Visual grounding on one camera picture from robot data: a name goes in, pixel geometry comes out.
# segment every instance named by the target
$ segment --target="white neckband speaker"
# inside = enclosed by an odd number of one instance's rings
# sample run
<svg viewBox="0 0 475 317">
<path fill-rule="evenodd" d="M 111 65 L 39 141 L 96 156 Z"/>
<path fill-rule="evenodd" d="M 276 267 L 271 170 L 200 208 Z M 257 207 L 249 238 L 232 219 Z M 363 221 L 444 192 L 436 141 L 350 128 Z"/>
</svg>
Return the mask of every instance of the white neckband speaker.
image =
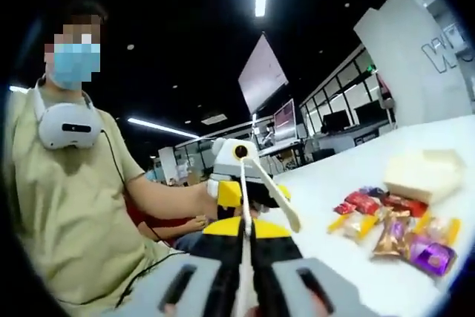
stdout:
<svg viewBox="0 0 475 317">
<path fill-rule="evenodd" d="M 58 103 L 46 108 L 39 92 L 39 79 L 33 89 L 38 134 L 43 146 L 50 150 L 75 146 L 90 148 L 102 130 L 99 113 L 91 98 L 82 92 L 86 105 Z"/>
</svg>

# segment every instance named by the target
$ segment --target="red shirt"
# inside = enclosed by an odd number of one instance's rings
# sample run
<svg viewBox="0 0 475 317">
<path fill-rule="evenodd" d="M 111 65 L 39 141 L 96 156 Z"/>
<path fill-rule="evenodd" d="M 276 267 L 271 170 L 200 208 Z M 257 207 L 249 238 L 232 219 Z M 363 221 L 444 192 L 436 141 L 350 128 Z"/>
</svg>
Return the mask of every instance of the red shirt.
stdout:
<svg viewBox="0 0 475 317">
<path fill-rule="evenodd" d="M 192 218 L 183 218 L 183 219 L 156 219 L 150 215 L 147 215 L 146 213 L 140 211 L 132 202 L 130 199 L 126 198 L 125 199 L 125 206 L 127 207 L 127 213 L 134 222 L 136 226 L 138 226 L 140 223 L 145 222 L 147 224 L 148 228 L 153 229 L 153 228 L 160 228 L 160 227 L 172 227 L 172 226 L 181 226 L 188 222 Z M 167 244 L 173 245 L 175 240 L 177 240 L 179 237 L 174 237 L 174 238 L 169 238 L 169 239 L 163 239 Z"/>
</svg>

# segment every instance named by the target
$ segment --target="beige t-shirt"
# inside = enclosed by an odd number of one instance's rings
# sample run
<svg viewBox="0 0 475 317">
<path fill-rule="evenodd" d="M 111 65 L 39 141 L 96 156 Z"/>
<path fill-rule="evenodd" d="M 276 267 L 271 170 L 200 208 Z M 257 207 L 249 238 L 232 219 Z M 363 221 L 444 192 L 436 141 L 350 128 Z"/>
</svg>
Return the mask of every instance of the beige t-shirt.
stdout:
<svg viewBox="0 0 475 317">
<path fill-rule="evenodd" d="M 32 94 L 14 93 L 7 114 L 3 164 L 13 221 L 62 306 L 75 316 L 94 316 L 113 307 L 128 282 L 169 249 L 140 235 L 129 218 L 105 134 L 89 149 L 47 150 L 38 138 Z M 66 102 L 44 89 L 42 97 L 47 106 Z M 99 112 L 125 181 L 143 174 L 114 119 Z"/>
</svg>

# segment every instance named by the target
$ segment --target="hair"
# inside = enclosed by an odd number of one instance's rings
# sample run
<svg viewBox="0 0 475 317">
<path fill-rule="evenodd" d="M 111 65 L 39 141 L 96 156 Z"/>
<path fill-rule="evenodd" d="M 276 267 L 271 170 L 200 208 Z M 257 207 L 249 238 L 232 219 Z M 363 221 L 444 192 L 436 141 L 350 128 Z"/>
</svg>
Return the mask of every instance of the hair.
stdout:
<svg viewBox="0 0 475 317">
<path fill-rule="evenodd" d="M 76 24 L 84 16 L 97 15 L 104 23 L 108 14 L 105 8 L 96 0 L 73 0 L 66 7 L 62 15 L 62 24 Z"/>
</svg>

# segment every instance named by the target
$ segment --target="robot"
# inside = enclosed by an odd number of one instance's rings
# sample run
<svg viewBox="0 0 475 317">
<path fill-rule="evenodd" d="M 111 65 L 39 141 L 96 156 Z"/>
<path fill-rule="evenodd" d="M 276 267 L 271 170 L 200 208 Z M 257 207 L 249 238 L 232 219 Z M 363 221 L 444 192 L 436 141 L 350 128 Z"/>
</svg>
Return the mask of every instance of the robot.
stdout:
<svg viewBox="0 0 475 317">
<path fill-rule="evenodd" d="M 255 202 L 280 207 L 294 232 L 301 229 L 283 189 L 258 162 L 255 146 L 227 139 L 217 140 L 213 149 L 217 162 L 210 193 L 223 207 L 242 204 L 243 215 L 211 223 L 190 255 L 171 254 L 158 262 L 131 289 L 130 301 L 104 316 L 166 317 L 165 306 L 173 304 L 174 317 L 243 317 L 249 289 L 263 317 L 321 317 L 309 290 L 330 316 L 378 316 L 348 280 L 317 258 L 304 258 L 289 230 L 251 218 L 252 195 Z M 263 186 L 266 197 L 257 196 L 249 183 Z"/>
<path fill-rule="evenodd" d="M 230 218 L 233 216 L 234 209 L 242 205 L 241 159 L 259 161 L 258 150 L 250 141 L 218 138 L 213 143 L 212 153 L 216 158 L 213 173 L 208 180 L 208 193 L 217 199 L 218 219 Z M 245 174 L 251 207 L 261 212 L 266 212 L 269 208 L 277 208 L 275 197 L 269 193 L 258 170 L 247 163 Z M 290 200 L 287 188 L 284 186 L 278 186 L 278 188 L 284 197 Z"/>
</svg>

